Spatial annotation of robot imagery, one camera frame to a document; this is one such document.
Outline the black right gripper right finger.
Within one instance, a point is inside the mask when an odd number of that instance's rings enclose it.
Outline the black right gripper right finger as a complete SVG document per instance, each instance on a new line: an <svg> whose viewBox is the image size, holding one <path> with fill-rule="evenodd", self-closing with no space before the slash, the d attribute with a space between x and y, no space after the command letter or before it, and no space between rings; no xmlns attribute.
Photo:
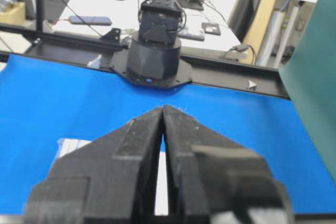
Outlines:
<svg viewBox="0 0 336 224"><path fill-rule="evenodd" d="M169 209L182 223L293 223L284 185L255 151L163 108Z"/></svg>

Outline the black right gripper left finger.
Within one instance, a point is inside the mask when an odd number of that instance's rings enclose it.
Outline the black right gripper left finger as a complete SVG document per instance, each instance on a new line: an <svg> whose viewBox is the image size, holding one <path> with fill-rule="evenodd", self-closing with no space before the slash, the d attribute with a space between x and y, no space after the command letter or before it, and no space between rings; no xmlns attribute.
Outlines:
<svg viewBox="0 0 336 224"><path fill-rule="evenodd" d="M58 158L36 185L26 223L136 223L154 214L162 138L157 107Z"/></svg>

